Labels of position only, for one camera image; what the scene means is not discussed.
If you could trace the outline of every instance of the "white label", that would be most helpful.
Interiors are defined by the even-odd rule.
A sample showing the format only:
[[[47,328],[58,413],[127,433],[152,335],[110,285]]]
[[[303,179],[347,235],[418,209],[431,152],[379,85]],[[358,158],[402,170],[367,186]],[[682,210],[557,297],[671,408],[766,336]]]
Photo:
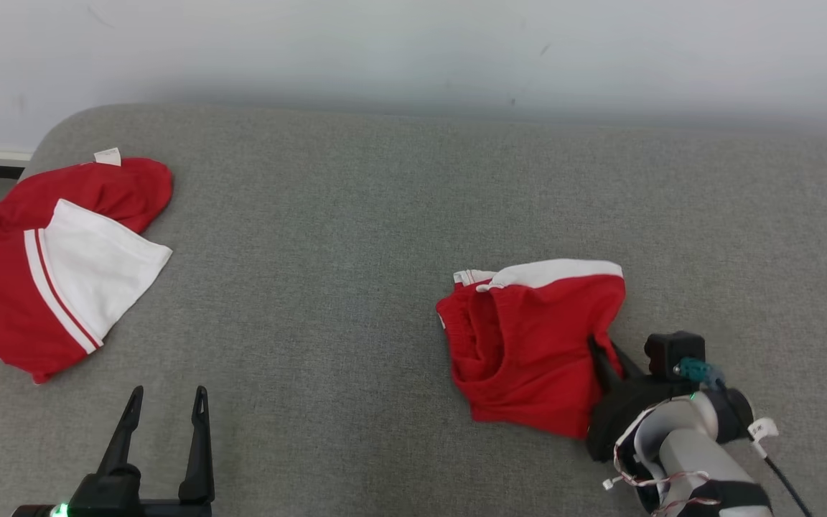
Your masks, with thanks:
[[[121,150],[117,147],[95,153],[95,161],[99,164],[111,164],[111,166],[121,166]]]
[[[755,438],[756,442],[761,442],[761,438],[765,436],[778,436],[780,433],[777,432],[777,424],[774,420],[764,418],[755,420],[752,425],[749,425],[749,434]]]

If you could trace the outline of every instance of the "gray couch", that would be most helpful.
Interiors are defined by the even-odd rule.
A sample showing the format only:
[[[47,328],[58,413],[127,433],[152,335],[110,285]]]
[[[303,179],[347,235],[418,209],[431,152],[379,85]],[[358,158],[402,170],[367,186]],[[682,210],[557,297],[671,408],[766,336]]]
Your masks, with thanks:
[[[174,255],[43,386],[0,363],[0,516],[67,500],[145,386],[131,461],[177,493],[209,389],[217,514],[641,514],[581,442],[474,423],[436,301],[465,268],[623,265],[611,335],[696,331],[827,516],[827,140],[200,106],[63,121],[25,176],[119,146],[174,173]],[[729,451],[797,515],[747,444]]]

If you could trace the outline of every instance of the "black cable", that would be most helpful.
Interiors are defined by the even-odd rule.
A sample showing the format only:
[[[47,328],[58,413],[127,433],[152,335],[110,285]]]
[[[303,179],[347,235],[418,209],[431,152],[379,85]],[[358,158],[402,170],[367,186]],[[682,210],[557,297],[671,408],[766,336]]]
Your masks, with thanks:
[[[726,391],[726,383],[723,382],[721,379],[716,380],[716,386],[719,387],[719,392],[726,397],[726,402],[729,403],[729,406],[732,408],[732,414],[735,415],[736,420],[739,422],[739,426],[742,426],[742,429],[745,430],[745,434],[749,437],[749,440],[754,442],[755,438],[752,436],[752,433],[749,432],[749,426],[742,420],[742,415],[739,415],[739,412],[736,410],[736,406],[732,403],[732,398],[729,396],[729,392]],[[787,488],[787,491],[790,492],[790,497],[793,498],[794,503],[797,503],[797,506],[800,507],[803,515],[806,517],[813,517],[813,513],[810,512],[810,509],[806,507],[806,503],[803,502],[800,494],[797,494],[797,490],[790,484],[790,479],[785,477],[784,473],[780,471],[780,467],[775,464],[774,461],[771,460],[771,456],[765,453],[765,462],[767,463],[768,467],[771,467],[771,470],[777,474],[777,478],[780,479],[780,482],[784,484],[784,488]]]

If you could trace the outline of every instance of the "green led light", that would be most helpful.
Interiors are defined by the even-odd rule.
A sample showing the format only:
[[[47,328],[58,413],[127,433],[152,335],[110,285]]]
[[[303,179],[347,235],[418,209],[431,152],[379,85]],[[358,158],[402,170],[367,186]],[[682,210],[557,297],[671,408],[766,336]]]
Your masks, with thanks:
[[[69,505],[63,503],[53,508],[53,513],[50,514],[50,517],[69,517]]]

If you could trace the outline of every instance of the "white stripe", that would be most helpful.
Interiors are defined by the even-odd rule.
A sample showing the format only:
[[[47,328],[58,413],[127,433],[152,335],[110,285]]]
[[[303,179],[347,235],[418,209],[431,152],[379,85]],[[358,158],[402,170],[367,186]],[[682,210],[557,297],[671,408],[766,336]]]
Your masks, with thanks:
[[[40,256],[43,258],[43,271],[48,272],[50,274],[50,284],[52,285],[52,290],[56,294],[56,297],[62,302],[63,307],[66,308],[66,311],[69,312],[72,317],[75,318],[75,321],[78,322],[78,326],[82,327],[82,329],[88,332],[88,336],[91,336],[92,340],[96,340],[95,346],[100,348],[104,346],[101,340],[98,338],[98,334],[95,334],[91,327],[88,326],[86,323],[85,318],[79,317],[78,308],[72,304],[72,300],[69,297],[66,297],[65,292],[60,289],[60,284],[56,281],[56,277],[59,275],[56,272],[56,269],[53,268],[53,262],[50,260],[50,252],[47,248],[47,229],[43,228],[37,230],[37,239],[40,241]]]
[[[553,261],[530,262],[500,269],[489,284],[479,285],[479,292],[524,285],[539,288],[559,279],[581,278],[593,275],[612,275],[624,278],[621,267],[608,261],[579,261],[575,258],[555,258]]]
[[[72,318],[62,310],[60,303],[56,301],[56,297],[54,297],[52,291],[50,291],[50,285],[47,284],[47,276],[43,272],[42,263],[40,263],[40,255],[37,254],[37,239],[34,236],[34,230],[25,230],[24,250],[27,255],[27,264],[30,265],[30,276],[34,279],[34,285],[37,286],[37,291],[40,293],[43,301],[46,302],[47,307],[49,307],[53,315],[56,316],[56,320],[60,321],[60,324],[66,329],[66,332],[73,337],[79,346],[85,349],[86,353],[92,353],[97,350],[95,349],[95,345],[85,336],[85,333],[75,326]]]

